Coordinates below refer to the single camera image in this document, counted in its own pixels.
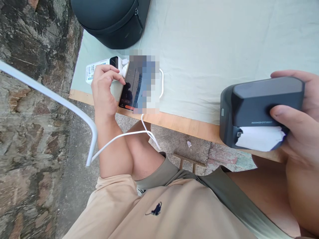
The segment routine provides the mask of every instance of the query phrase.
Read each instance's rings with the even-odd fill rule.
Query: printer paper
[[[286,135],[280,126],[240,127],[240,129],[243,133],[236,145],[263,152],[271,151]]]

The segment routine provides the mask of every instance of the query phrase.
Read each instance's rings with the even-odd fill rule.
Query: embroidered logo
[[[157,204],[156,208],[155,208],[153,211],[151,211],[150,213],[145,214],[145,215],[147,216],[147,215],[152,214],[152,215],[154,215],[154,216],[158,216],[158,215],[160,214],[160,208],[161,208],[161,207],[162,207],[162,202],[159,202],[159,203]]]

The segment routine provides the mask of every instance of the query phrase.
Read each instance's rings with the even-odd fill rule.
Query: leg
[[[151,130],[151,124],[145,122],[147,130]],[[142,122],[137,122],[128,132],[145,130]],[[165,158],[159,154],[150,144],[150,137],[146,133],[125,136],[128,147],[133,156],[132,178],[142,180],[155,172],[164,162]]]
[[[254,155],[253,160],[257,169],[227,175],[281,230],[293,237],[300,236],[288,201],[285,165]]]

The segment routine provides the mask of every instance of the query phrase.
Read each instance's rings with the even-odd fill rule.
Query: brick wall
[[[0,0],[0,59],[68,96],[82,29],[68,0]],[[73,114],[0,72],[0,238],[53,238]]]

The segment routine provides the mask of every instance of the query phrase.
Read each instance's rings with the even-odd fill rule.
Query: pavement
[[[92,119],[94,107],[74,101]],[[138,120],[116,114],[116,121],[123,132],[128,131]],[[171,162],[179,167],[180,159],[173,153],[203,163],[206,168],[196,167],[197,175],[207,175],[219,165],[224,165],[233,172],[255,168],[251,155],[203,139],[179,133],[157,125],[152,125],[152,133],[158,141],[162,151],[168,154]],[[61,179],[61,193],[58,202],[56,238],[62,238],[72,224],[85,209],[90,194],[95,189],[99,176],[98,160],[90,167],[85,166],[88,149],[91,143],[89,126],[77,115],[71,125],[70,148],[65,163],[63,178]],[[184,162],[183,169],[192,171],[192,165]]]

